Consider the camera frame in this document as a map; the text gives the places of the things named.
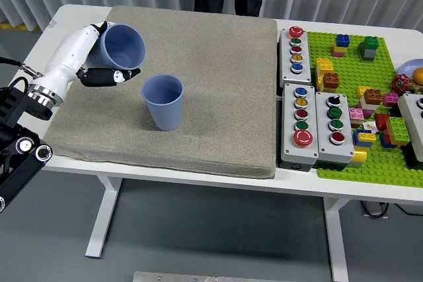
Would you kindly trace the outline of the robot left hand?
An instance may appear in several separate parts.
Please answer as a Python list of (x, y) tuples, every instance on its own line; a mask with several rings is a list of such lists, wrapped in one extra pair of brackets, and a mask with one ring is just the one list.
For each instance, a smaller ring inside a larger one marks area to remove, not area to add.
[(44, 75), (32, 84), (61, 98), (77, 79), (86, 87), (112, 87), (138, 75), (146, 55), (143, 37), (130, 25), (90, 24), (63, 38)]

